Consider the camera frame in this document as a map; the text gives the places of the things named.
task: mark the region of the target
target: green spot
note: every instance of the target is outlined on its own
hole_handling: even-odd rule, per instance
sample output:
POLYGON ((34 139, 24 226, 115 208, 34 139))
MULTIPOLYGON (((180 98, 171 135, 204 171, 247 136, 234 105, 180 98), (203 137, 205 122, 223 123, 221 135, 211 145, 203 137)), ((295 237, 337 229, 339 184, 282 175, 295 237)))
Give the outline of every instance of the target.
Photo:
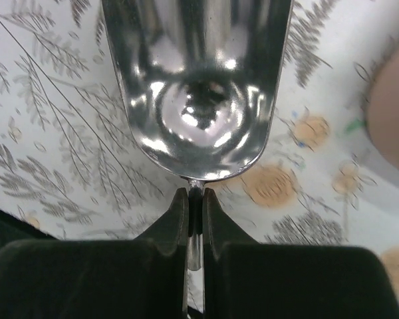
POLYGON ((346 125, 346 127, 344 128, 344 134, 346 134, 346 135, 351 134, 352 132, 356 131, 357 129, 363 128, 363 127, 365 127, 365 121, 357 118, 346 125))

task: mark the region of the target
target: white tablecloth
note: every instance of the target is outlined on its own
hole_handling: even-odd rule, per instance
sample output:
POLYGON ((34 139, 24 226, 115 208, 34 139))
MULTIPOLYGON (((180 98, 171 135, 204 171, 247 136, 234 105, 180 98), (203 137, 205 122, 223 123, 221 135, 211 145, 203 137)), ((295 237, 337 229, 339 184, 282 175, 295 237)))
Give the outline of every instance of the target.
MULTIPOLYGON (((258 241, 371 249, 399 295, 399 172, 362 114, 398 43, 399 0, 297 1, 265 154, 213 187, 258 241)), ((127 239, 181 186, 132 141, 99 1, 0 1, 0 209, 61 239, 127 239)))

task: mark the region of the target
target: black object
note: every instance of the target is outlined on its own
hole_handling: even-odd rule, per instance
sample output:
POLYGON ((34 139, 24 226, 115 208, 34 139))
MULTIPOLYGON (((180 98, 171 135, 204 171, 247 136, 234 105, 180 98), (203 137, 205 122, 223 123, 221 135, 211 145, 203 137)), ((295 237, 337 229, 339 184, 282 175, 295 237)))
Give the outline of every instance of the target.
MULTIPOLYGON (((188 208, 179 189, 134 241, 7 245, 0 250, 0 319, 183 318, 188 208)), ((12 239, 39 235, 14 222, 20 233, 12 239)), ((384 268, 365 249, 260 245, 210 189, 202 222, 205 318, 399 318, 384 268)))

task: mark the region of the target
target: floral tablecloth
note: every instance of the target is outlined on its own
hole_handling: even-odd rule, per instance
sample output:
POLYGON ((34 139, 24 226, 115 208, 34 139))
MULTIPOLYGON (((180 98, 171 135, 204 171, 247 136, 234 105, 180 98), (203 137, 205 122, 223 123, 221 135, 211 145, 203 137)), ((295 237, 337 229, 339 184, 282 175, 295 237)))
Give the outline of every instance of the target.
MULTIPOLYGON (((99 7, 0 1, 0 209, 61 239, 135 237, 186 186, 134 145, 99 7)), ((363 116, 398 44, 399 0, 296 1, 265 153, 212 187, 258 241, 371 249, 399 295, 399 172, 363 116)))

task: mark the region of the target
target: metal scoop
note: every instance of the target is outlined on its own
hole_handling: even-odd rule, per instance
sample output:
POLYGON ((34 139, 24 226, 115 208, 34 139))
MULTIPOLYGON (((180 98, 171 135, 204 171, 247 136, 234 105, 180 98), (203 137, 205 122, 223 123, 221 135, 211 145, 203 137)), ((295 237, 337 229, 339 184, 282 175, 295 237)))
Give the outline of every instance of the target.
MULTIPOLYGON (((102 0, 102 6, 140 149, 188 179, 192 201, 200 201, 205 182, 251 167, 269 135, 291 0, 102 0)), ((200 267, 198 215, 190 218, 192 270, 200 267)))

